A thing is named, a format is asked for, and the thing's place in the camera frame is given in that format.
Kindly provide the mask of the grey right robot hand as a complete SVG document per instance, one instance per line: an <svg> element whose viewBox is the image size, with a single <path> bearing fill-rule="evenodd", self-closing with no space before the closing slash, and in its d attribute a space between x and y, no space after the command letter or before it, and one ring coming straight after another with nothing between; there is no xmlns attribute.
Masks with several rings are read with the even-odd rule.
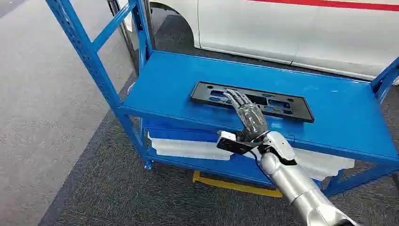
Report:
<svg viewBox="0 0 399 226"><path fill-rule="evenodd" d="M236 90L226 89L223 94L228 97L244 125L246 139L251 142L261 141L265 133L269 130L260 108L246 95Z"/></svg>

